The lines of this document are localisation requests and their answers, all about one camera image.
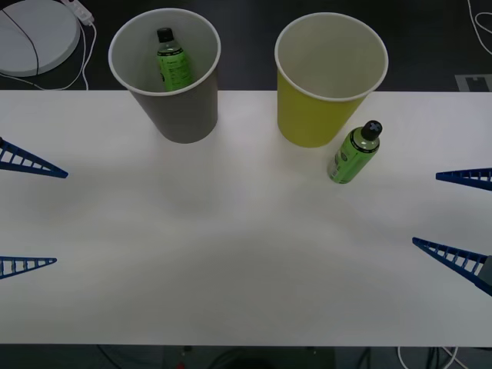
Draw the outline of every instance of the dark floor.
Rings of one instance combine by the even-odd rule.
[[[183,351],[176,346],[102,346],[95,345],[0,345],[2,369],[397,369],[402,367],[394,347],[336,348],[243,348],[192,347]],[[425,347],[402,349],[410,369],[443,367],[449,356],[440,349],[427,366],[430,350]],[[470,369],[490,369],[492,352],[461,348],[458,359]],[[235,359],[257,359],[255,366],[241,367]],[[453,363],[450,369],[460,366]]]
[[[470,0],[474,14],[492,12],[492,2]],[[0,0],[3,8],[15,1]],[[359,18],[384,40],[390,56],[381,91],[458,91],[455,75],[492,74],[492,55],[480,46],[467,0],[81,0],[93,13],[98,40],[86,74],[90,89],[121,89],[107,62],[116,31],[134,16],[155,8],[197,12],[222,40],[219,88],[275,90],[274,44],[294,19],[312,12],[340,12]],[[480,19],[492,28],[492,16]],[[92,37],[92,30],[86,34]],[[480,31],[492,48],[492,35]],[[61,66],[31,80],[44,88],[67,85],[78,73],[81,45]],[[83,89],[82,81],[72,88]],[[0,89],[33,89],[0,78]]]

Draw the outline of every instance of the white round device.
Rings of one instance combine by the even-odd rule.
[[[72,54],[80,27],[66,6],[52,0],[25,0],[5,8],[31,38],[39,58],[39,74],[49,71]],[[15,77],[36,74],[36,56],[24,33],[0,12],[0,72]]]

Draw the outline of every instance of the bottle label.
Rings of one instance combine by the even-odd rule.
[[[176,91],[193,83],[188,57],[182,48],[174,52],[158,52],[157,58],[167,91]]]
[[[353,140],[354,131],[345,138],[340,150],[328,165],[328,175],[334,182],[350,182],[377,152],[362,152],[354,147]]]

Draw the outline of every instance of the yellow paper cup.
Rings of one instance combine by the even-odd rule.
[[[386,76],[381,38],[355,18],[305,15],[289,24],[275,45],[278,127],[306,148],[327,144]]]

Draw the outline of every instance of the cup rim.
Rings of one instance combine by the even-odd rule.
[[[185,88],[181,88],[181,89],[176,90],[176,91],[170,91],[170,92],[150,92],[150,91],[144,91],[144,90],[141,90],[139,88],[136,88],[136,87],[133,87],[133,86],[129,85],[127,82],[123,81],[123,79],[118,75],[118,73],[115,70],[115,67],[113,66],[113,60],[112,59],[113,59],[113,48],[115,46],[115,40],[118,38],[118,36],[131,23],[136,22],[139,18],[143,18],[143,17],[145,17],[146,15],[148,15],[150,13],[169,12],[169,11],[180,12],[180,13],[185,13],[187,15],[194,16],[194,17],[199,18],[200,20],[202,20],[205,24],[207,24],[210,27],[210,29],[214,33],[215,39],[217,41],[217,55],[215,56],[214,63],[212,64],[212,66],[210,67],[210,69],[208,69],[207,73],[205,73],[200,79],[198,79],[197,81],[193,82],[191,85],[186,86]],[[154,9],[154,10],[151,10],[149,12],[141,13],[140,15],[137,15],[136,17],[130,19],[123,26],[121,26],[120,29],[115,33],[115,35],[113,36],[113,39],[111,40],[111,44],[109,45],[109,50],[108,50],[109,68],[111,69],[111,73],[116,78],[116,80],[118,82],[120,82],[120,84],[122,84],[124,87],[126,87],[129,91],[135,92],[135,93],[140,94],[140,95],[146,95],[146,96],[172,96],[172,95],[179,95],[179,94],[182,94],[182,93],[184,93],[186,91],[189,91],[189,90],[197,87],[199,84],[201,84],[204,80],[206,80],[213,73],[213,71],[217,67],[218,60],[219,60],[220,57],[221,57],[221,38],[219,37],[219,35],[218,35],[217,30],[215,29],[215,27],[205,17],[203,17],[203,16],[201,16],[201,15],[195,13],[195,12],[190,12],[189,10],[179,9],[179,8],[160,8],[160,9]]]
[[[381,77],[379,78],[379,80],[371,87],[369,88],[368,90],[358,94],[358,95],[355,95],[355,96],[351,96],[349,98],[325,98],[324,96],[320,96],[320,95],[316,95],[316,94],[313,94],[312,92],[309,92],[307,90],[304,90],[302,87],[298,86],[297,84],[295,84],[288,76],[287,74],[284,72],[284,69],[282,68],[281,64],[280,64],[280,61],[278,60],[278,46],[280,45],[280,41],[281,39],[283,38],[284,34],[292,27],[294,26],[295,24],[297,24],[298,22],[301,22],[307,18],[313,18],[313,17],[317,17],[317,16],[333,16],[333,17],[339,17],[339,18],[346,18],[352,22],[355,22],[355,23],[358,23],[359,25],[362,25],[364,28],[366,28],[372,35],[374,35],[376,37],[376,39],[378,40],[382,50],[383,50],[383,53],[384,53],[384,70],[383,70],[383,73],[381,74]],[[386,74],[387,74],[387,69],[388,69],[388,65],[389,65],[389,58],[388,58],[388,55],[387,55],[387,49],[386,49],[386,46],[384,45],[384,42],[383,40],[381,39],[381,37],[379,37],[379,35],[376,33],[375,30],[373,30],[371,27],[369,27],[368,25],[366,25],[364,22],[362,21],[359,21],[358,19],[356,18],[353,18],[349,15],[345,15],[345,14],[340,14],[340,13],[332,13],[332,12],[319,12],[319,13],[312,13],[312,14],[308,14],[308,15],[304,15],[300,18],[297,18],[295,19],[294,21],[292,21],[291,23],[289,23],[283,30],[282,32],[280,33],[280,35],[277,37],[277,42],[275,43],[275,62],[277,63],[277,69],[278,71],[281,73],[282,77],[285,78],[285,80],[289,83],[289,85],[291,85],[293,88],[295,88],[296,90],[298,90],[299,92],[301,92],[302,94],[304,95],[307,95],[307,96],[310,96],[312,98],[316,98],[317,100],[322,100],[322,101],[332,101],[332,102],[344,102],[344,101],[353,101],[353,100],[357,100],[359,98],[363,98],[367,95],[369,95],[369,93],[371,93],[372,91],[374,91],[376,88],[379,87],[379,85],[381,84],[381,82],[384,80],[384,78],[386,77]]]

